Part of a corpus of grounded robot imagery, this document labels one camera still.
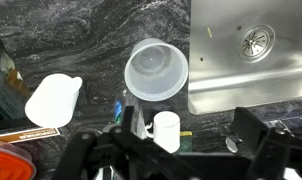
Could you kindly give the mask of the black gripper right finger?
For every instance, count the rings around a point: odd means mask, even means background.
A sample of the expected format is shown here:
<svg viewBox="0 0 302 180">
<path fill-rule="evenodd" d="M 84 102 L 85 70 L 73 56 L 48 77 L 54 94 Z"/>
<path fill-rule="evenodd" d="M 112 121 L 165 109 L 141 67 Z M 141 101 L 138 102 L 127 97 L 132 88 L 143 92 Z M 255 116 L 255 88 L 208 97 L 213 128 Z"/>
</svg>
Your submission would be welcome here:
<svg viewBox="0 0 302 180">
<path fill-rule="evenodd" d="M 248 180 L 284 180 L 286 168 L 302 178 L 302 137 L 268 127 L 247 108 L 236 107 L 231 130 L 254 154 Z"/>
</svg>

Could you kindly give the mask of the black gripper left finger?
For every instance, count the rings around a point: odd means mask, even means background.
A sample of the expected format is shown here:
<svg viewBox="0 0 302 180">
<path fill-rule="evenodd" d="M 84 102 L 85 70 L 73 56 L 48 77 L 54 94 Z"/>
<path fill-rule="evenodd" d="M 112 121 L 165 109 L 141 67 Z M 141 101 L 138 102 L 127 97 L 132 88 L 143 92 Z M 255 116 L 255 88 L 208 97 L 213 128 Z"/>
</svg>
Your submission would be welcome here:
<svg viewBox="0 0 302 180">
<path fill-rule="evenodd" d="M 124 123 L 108 126 L 96 136 L 82 132 L 67 145 L 53 180 L 93 180 L 102 168 L 112 167 L 124 180 L 191 180 L 198 172 L 177 155 L 130 131 L 132 107 L 127 107 Z"/>
</svg>

